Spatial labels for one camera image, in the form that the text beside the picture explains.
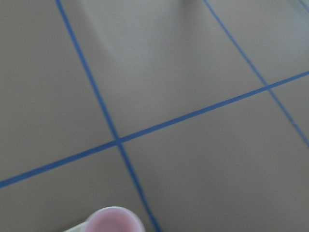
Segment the pink plastic cup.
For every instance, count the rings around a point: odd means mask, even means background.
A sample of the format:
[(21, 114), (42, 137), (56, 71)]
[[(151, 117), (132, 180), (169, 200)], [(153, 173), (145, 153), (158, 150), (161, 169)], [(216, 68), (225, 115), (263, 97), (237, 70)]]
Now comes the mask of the pink plastic cup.
[(102, 208), (88, 217), (83, 232), (145, 232), (141, 219), (131, 210), (111, 206)]

